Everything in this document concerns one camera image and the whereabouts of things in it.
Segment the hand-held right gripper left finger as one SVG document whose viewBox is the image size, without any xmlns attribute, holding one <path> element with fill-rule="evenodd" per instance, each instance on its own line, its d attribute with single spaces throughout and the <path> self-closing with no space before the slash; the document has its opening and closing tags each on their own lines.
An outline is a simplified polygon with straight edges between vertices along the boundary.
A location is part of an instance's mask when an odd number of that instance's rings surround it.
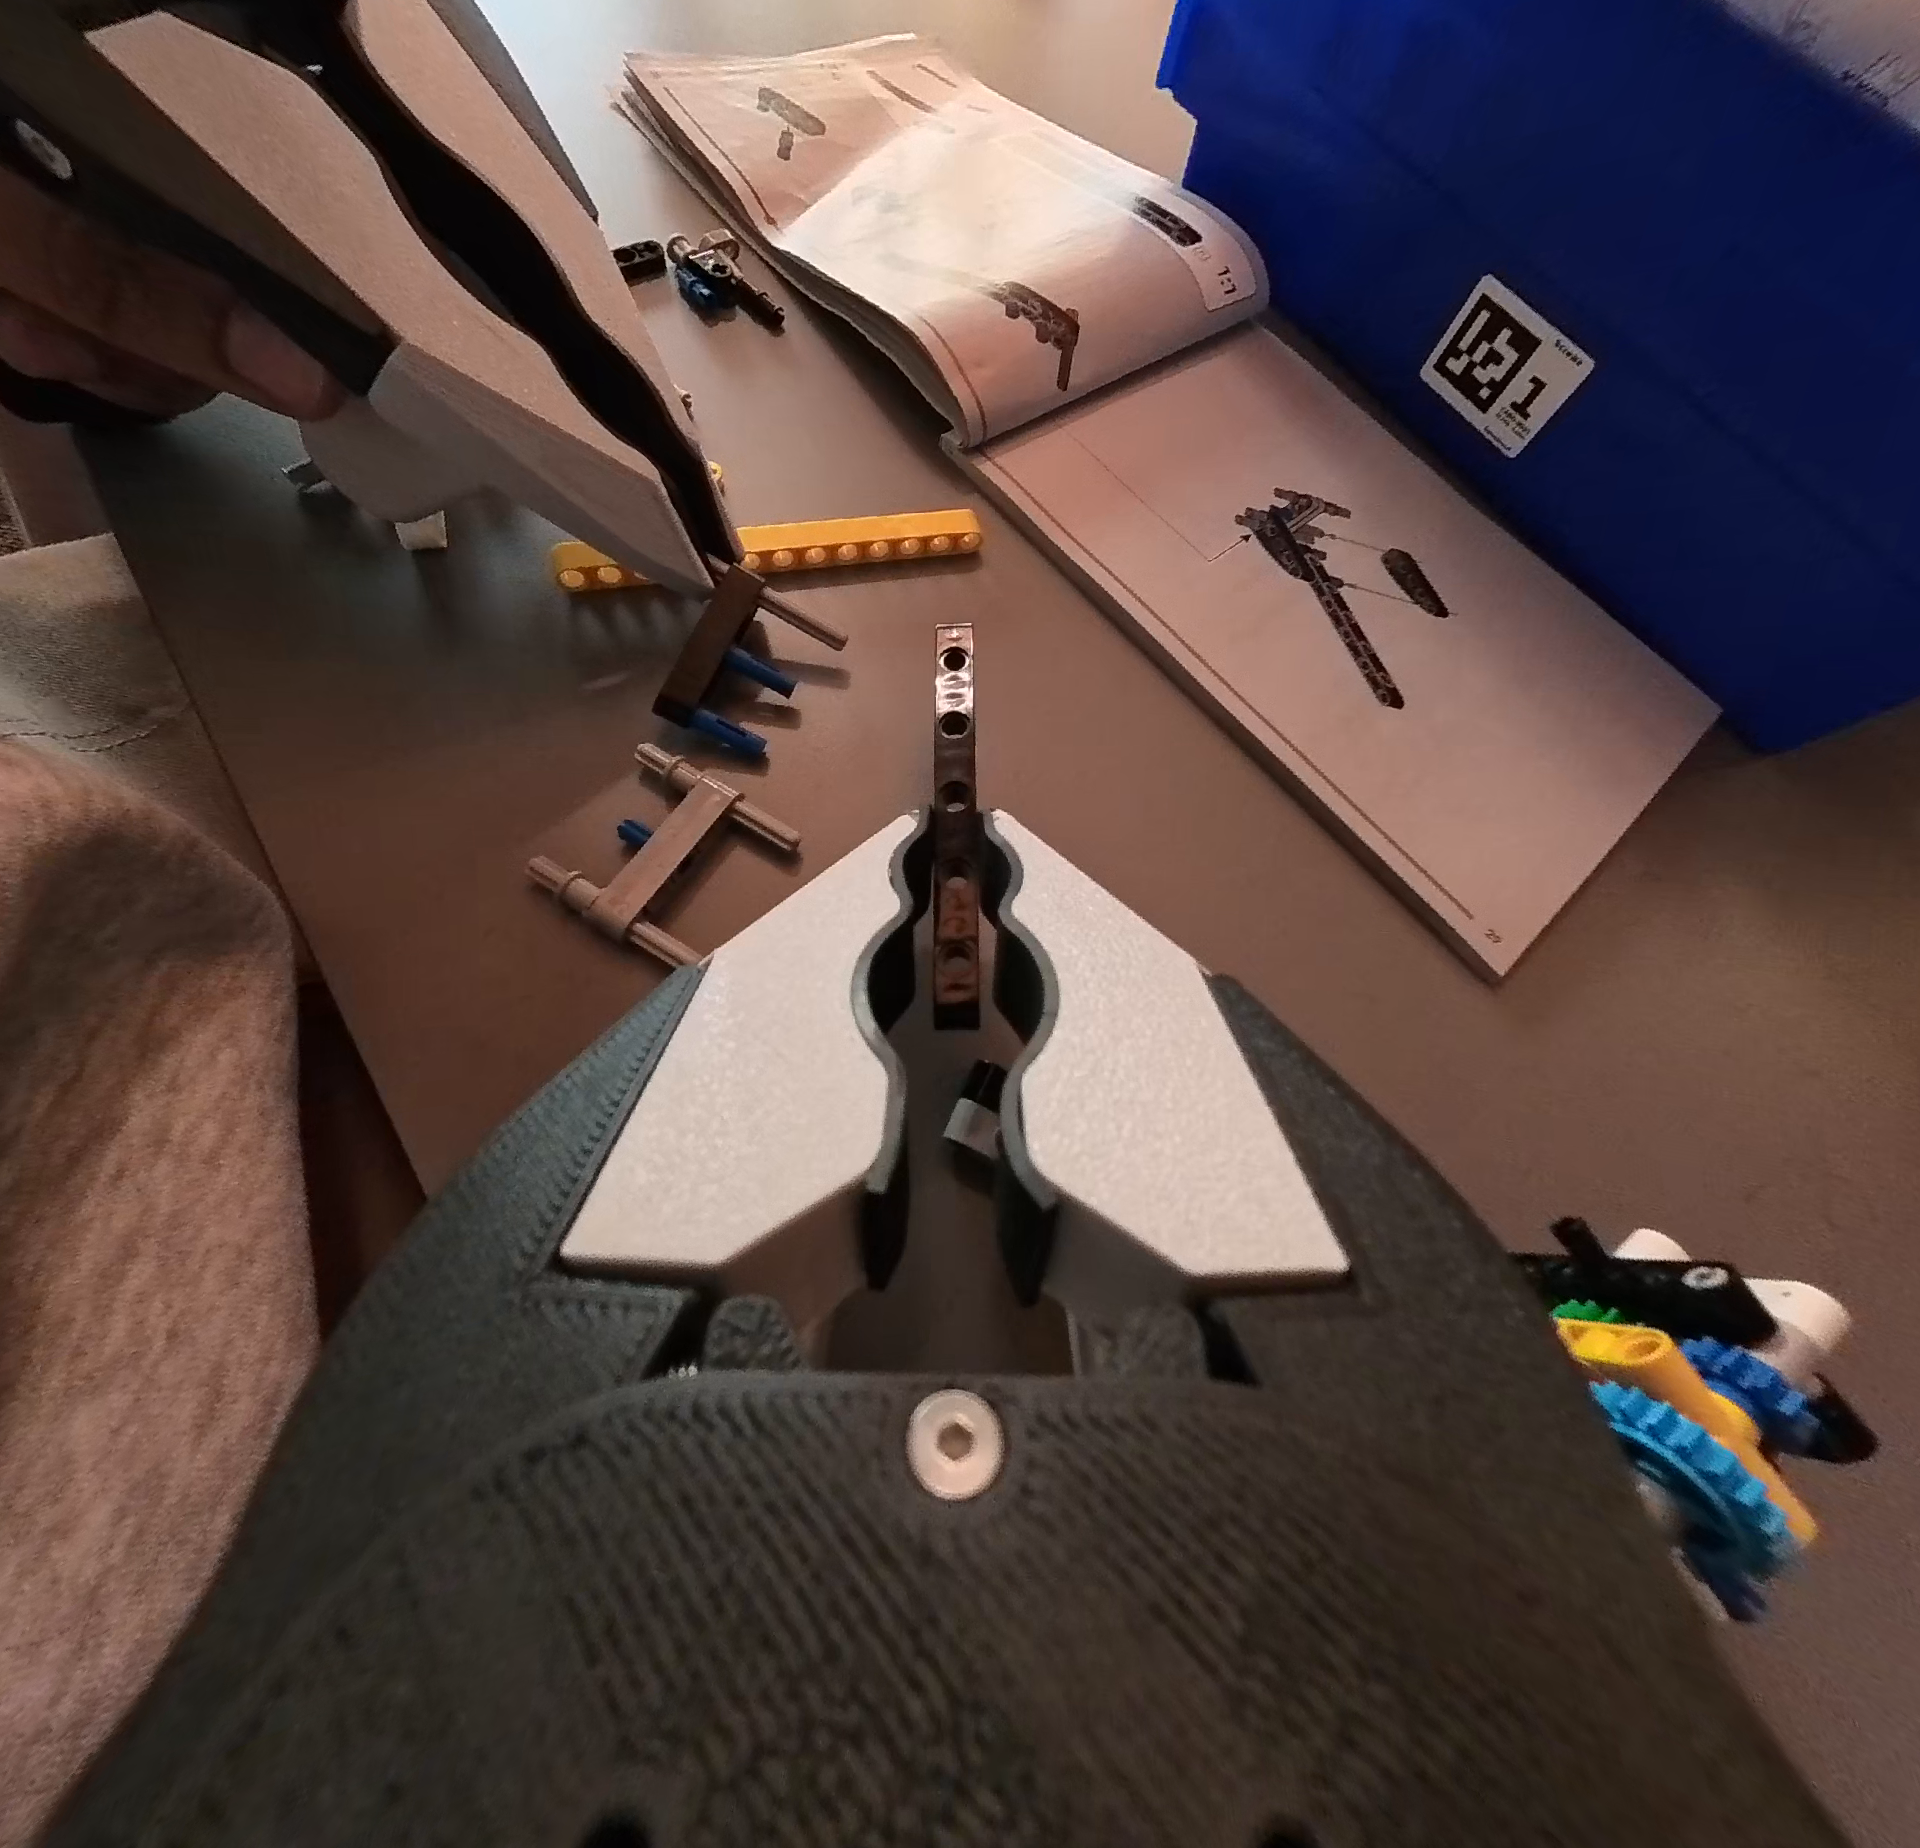
<svg viewBox="0 0 1920 1848">
<path fill-rule="evenodd" d="M 859 1293 L 907 1245 L 920 820 L 901 815 L 708 960 L 559 1248 L 583 1274 Z"/>
</svg>

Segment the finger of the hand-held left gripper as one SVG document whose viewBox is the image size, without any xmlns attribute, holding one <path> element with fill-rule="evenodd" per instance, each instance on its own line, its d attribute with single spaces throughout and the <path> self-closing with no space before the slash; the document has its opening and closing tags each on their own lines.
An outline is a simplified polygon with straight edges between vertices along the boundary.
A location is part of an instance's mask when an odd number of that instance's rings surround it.
<svg viewBox="0 0 1920 1848">
<path fill-rule="evenodd" d="M 598 213 L 472 0 L 345 0 L 361 121 L 437 250 L 651 464 L 680 518 L 718 488 Z"/>
<path fill-rule="evenodd" d="M 624 567 L 708 597 L 737 538 L 684 521 L 661 471 L 600 429 L 512 323 L 408 214 L 394 172 L 301 100 L 263 60 L 212 59 L 212 37 L 143 15 L 97 50 L 316 248 L 396 347 L 358 403 L 301 425 L 309 458 L 367 515 L 394 523 L 494 488 Z"/>
</svg>

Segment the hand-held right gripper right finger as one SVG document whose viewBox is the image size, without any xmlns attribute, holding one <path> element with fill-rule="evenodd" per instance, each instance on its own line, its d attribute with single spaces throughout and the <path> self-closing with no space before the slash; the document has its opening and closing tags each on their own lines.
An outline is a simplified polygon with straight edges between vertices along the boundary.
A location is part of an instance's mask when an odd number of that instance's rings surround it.
<svg viewBox="0 0 1920 1848">
<path fill-rule="evenodd" d="M 983 822 L 983 884 L 1019 1039 L 996 1186 L 1019 1298 L 1199 1307 L 1345 1282 L 1205 968 L 1008 811 Z"/>
</svg>

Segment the grey lego beam with blue pins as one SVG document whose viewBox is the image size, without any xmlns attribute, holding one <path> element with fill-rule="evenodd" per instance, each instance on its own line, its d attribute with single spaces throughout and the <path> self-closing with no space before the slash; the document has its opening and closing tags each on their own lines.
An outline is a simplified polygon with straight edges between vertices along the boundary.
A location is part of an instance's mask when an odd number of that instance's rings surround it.
<svg viewBox="0 0 1920 1848">
<path fill-rule="evenodd" d="M 766 762 L 766 737 L 724 719 L 708 706 L 710 690 L 722 675 L 735 675 L 770 690 L 783 702 L 795 695 L 795 681 L 766 656 L 744 647 L 755 620 L 770 613 L 831 651 L 845 651 L 849 634 L 800 611 L 768 590 L 764 574 L 745 561 L 726 567 L 712 585 L 705 611 L 692 626 L 684 647 L 653 700 L 653 716 L 674 729 L 689 731 L 708 745 L 755 764 Z"/>
</svg>

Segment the grey lego beam with axles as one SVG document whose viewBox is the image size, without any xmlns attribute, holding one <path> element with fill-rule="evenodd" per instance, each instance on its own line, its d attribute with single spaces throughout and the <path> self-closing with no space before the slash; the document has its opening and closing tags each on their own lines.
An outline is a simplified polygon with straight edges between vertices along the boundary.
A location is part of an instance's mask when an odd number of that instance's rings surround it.
<svg viewBox="0 0 1920 1848">
<path fill-rule="evenodd" d="M 704 954 L 685 948 L 651 912 L 675 880 L 724 832 L 744 832 L 785 858 L 801 851 L 804 836 L 766 809 L 752 805 L 737 784 L 697 767 L 653 741 L 637 747 L 637 766 L 661 780 L 674 798 L 659 827 L 634 822 L 620 825 L 629 861 L 610 884 L 600 885 L 546 855 L 525 861 L 525 878 L 616 946 L 647 954 L 671 971 L 701 964 Z"/>
</svg>

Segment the yellow lego beam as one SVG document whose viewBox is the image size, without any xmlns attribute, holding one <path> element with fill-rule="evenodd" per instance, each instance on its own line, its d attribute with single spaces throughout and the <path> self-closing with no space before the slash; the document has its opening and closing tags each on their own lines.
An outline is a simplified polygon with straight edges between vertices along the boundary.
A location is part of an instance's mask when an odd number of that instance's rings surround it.
<svg viewBox="0 0 1920 1848">
<path fill-rule="evenodd" d="M 745 569 L 774 577 L 966 558 L 980 551 L 982 533 L 982 521 L 974 509 L 749 523 L 737 530 Z M 557 587 L 568 593 L 653 587 L 639 571 L 620 567 L 579 541 L 555 545 L 549 567 Z"/>
</svg>

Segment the open lego instruction booklet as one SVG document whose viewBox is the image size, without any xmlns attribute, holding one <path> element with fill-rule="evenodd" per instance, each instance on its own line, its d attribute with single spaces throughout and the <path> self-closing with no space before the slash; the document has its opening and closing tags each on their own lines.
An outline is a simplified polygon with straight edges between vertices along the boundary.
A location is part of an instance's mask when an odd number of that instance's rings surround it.
<svg viewBox="0 0 1920 1848">
<path fill-rule="evenodd" d="M 620 103 L 1055 565 L 1485 978 L 1714 706 L 1262 323 L 1249 235 L 923 37 Z"/>
</svg>

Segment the pile of colourful lego pieces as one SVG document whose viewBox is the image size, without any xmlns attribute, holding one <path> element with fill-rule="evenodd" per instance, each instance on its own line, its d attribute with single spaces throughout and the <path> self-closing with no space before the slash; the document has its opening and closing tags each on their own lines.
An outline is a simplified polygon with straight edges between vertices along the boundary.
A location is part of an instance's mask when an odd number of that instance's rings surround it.
<svg viewBox="0 0 1920 1848">
<path fill-rule="evenodd" d="M 1849 1469 L 1880 1437 L 1833 1380 L 1844 1302 L 1694 1257 L 1639 1229 L 1605 1245 L 1566 1216 L 1511 1253 L 1624 1453 L 1676 1562 L 1723 1620 L 1761 1620 L 1819 1528 L 1788 1467 Z"/>
</svg>

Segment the person's left hand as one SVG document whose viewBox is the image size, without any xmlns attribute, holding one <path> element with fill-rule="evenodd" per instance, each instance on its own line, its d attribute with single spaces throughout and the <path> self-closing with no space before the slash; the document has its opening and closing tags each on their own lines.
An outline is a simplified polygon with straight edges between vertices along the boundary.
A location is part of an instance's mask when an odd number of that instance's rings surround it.
<svg viewBox="0 0 1920 1848">
<path fill-rule="evenodd" d="M 39 381 L 174 417 L 231 395 L 326 420 L 345 389 L 226 282 L 2 173 L 2 353 Z"/>
</svg>

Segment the grey cloth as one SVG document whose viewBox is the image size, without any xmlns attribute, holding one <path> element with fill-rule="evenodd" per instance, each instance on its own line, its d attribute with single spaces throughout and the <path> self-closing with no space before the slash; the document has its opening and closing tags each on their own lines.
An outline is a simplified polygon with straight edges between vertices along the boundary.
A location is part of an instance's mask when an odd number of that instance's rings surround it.
<svg viewBox="0 0 1920 1848">
<path fill-rule="evenodd" d="M 4 555 L 2 741 L 150 791 L 191 767 L 196 709 L 110 533 Z"/>
</svg>

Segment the person's beige sweater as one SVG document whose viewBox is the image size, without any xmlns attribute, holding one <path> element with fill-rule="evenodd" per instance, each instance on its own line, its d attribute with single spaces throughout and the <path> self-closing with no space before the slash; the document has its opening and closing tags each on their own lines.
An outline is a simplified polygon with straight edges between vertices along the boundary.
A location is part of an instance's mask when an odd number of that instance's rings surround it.
<svg viewBox="0 0 1920 1848">
<path fill-rule="evenodd" d="M 319 1342 L 279 901 L 66 757 L 2 764 L 2 1840 L 221 1567 Z"/>
</svg>

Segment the white patterned tag sticker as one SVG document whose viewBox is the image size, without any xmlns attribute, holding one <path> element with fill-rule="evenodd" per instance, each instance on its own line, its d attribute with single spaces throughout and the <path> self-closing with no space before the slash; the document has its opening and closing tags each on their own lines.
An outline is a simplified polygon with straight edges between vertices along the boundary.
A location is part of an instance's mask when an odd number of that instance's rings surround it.
<svg viewBox="0 0 1920 1848">
<path fill-rule="evenodd" d="M 1595 373 L 1595 359 L 1480 276 L 1421 366 L 1421 380 L 1502 457 L 1515 458 Z"/>
</svg>

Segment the blue plastic storage bin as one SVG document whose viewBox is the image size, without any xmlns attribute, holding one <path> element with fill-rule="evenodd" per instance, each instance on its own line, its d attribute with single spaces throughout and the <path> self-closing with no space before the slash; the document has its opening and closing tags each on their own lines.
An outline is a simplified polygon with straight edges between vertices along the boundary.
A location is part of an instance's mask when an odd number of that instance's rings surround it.
<svg viewBox="0 0 1920 1848">
<path fill-rule="evenodd" d="M 1915 135 L 1716 0 L 1176 0 L 1188 189 L 1279 315 L 1788 752 L 1915 702 Z M 1515 458 L 1480 276 L 1595 359 Z"/>
</svg>

